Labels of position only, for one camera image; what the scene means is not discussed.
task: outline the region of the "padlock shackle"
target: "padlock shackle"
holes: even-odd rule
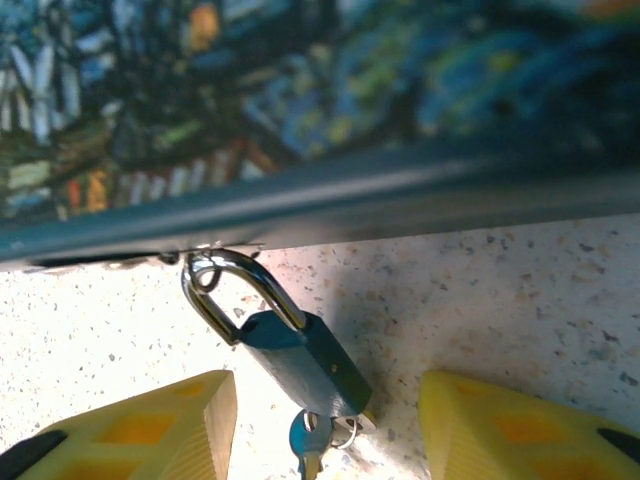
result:
[[[254,258],[239,252],[215,249],[187,256],[182,269],[182,290],[193,308],[229,345],[238,343],[240,330],[206,292],[199,292],[199,278],[206,273],[229,272],[249,283],[291,330],[300,332],[306,316],[278,281]]]

